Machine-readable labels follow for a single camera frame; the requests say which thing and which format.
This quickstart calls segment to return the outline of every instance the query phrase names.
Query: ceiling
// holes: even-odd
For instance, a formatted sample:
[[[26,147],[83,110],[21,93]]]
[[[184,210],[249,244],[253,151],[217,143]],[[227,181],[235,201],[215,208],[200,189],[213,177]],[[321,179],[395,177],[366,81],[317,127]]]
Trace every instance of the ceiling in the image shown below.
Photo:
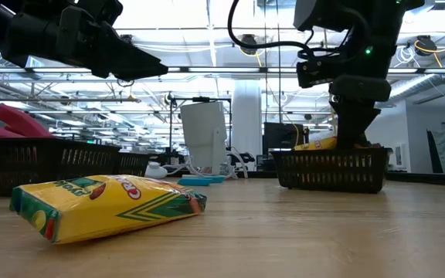
[[[314,115],[312,120],[304,119],[304,111],[329,111],[328,85],[301,89],[292,73],[299,62],[297,50],[293,47],[281,47],[260,50],[259,56],[246,56],[235,47],[226,29],[229,0],[120,0],[124,5],[123,14],[114,24],[118,34],[131,34],[134,44],[146,52],[157,56],[170,67],[283,67],[289,73],[281,79],[277,74],[266,77],[263,74],[247,73],[169,73],[160,78],[137,80],[133,86],[123,88],[112,78],[101,80],[89,73],[73,73],[57,69],[55,73],[28,76],[19,73],[0,73],[0,97],[15,99],[94,99],[95,101],[66,102],[25,102],[15,104],[22,110],[47,111],[47,114],[35,114],[36,118],[53,128],[62,131],[62,136],[80,134],[101,138],[105,142],[116,144],[141,144],[141,146],[160,149],[167,147],[169,134],[168,105],[166,96],[174,97],[218,97],[231,98],[235,80],[255,80],[262,90],[262,109],[268,113],[279,110],[278,93],[281,94],[282,109],[295,111],[288,114],[285,121],[300,124],[320,124],[327,120],[323,114]],[[233,27],[236,35],[253,34],[258,42],[294,40],[303,42],[310,35],[298,32],[292,26],[294,9],[283,6],[277,12],[275,5],[264,11],[258,6],[259,0],[242,0],[234,16]],[[314,29],[311,45],[327,43],[337,46],[343,40],[344,33],[324,32]],[[432,56],[413,55],[412,49],[403,49],[408,43],[416,41],[418,35],[430,35],[440,48],[445,48],[445,10],[423,10],[405,16],[399,36],[399,49],[392,59],[391,68],[438,67]],[[445,52],[440,54],[445,60]],[[36,58],[36,65],[64,67],[61,63]],[[395,84],[402,78],[389,75],[389,82]],[[439,90],[445,91],[445,85]],[[409,101],[418,101],[439,93],[426,90],[411,96]],[[443,103],[445,97],[437,102],[420,105]],[[52,113],[53,111],[73,111],[73,114]],[[104,113],[99,111],[118,111]],[[277,114],[268,114],[267,120],[278,121]],[[175,136],[173,141],[182,147],[183,136],[181,121],[174,117]]]

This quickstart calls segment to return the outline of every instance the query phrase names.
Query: crayola logo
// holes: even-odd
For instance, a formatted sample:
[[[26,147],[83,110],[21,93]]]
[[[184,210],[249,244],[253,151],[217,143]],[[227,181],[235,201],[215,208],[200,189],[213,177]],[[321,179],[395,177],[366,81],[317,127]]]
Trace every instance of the crayola logo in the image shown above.
[[[116,178],[116,180],[121,183],[121,186],[123,186],[123,189],[128,193],[128,196],[130,198],[138,200],[141,197],[140,190],[138,190],[138,188],[135,187],[135,185],[129,182],[126,178],[123,178],[121,176],[113,176],[113,178]]]

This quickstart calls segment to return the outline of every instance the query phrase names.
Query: white column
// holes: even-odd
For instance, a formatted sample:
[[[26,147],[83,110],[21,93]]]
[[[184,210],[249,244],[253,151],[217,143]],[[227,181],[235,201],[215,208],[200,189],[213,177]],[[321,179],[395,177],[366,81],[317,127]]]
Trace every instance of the white column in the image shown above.
[[[262,154],[262,105],[258,80],[237,80],[233,93],[232,146],[249,152],[254,158]],[[253,171],[254,163],[249,163]]]

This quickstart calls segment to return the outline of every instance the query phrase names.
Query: wooden table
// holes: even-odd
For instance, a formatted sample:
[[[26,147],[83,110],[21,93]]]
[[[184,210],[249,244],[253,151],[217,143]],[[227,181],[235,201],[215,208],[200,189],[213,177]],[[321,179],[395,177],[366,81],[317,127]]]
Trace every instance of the wooden table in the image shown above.
[[[204,215],[62,246],[0,198],[0,277],[445,277],[445,186],[359,195],[253,179],[198,190]]]

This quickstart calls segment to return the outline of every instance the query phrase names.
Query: white wall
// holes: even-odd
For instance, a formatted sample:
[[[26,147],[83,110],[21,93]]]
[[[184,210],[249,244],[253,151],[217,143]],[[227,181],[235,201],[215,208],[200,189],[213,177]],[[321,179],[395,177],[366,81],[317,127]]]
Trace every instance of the white wall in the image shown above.
[[[396,107],[383,108],[380,115],[373,121],[365,132],[367,139],[372,143],[380,143],[384,147],[390,147],[394,150],[396,146],[404,144],[405,168],[408,172],[412,171],[409,153],[408,125],[406,120],[406,102],[396,103]],[[391,155],[389,163],[396,165],[395,155]]]
[[[439,131],[445,123],[445,106],[406,106],[409,131],[409,156],[413,173],[432,173],[426,131]]]

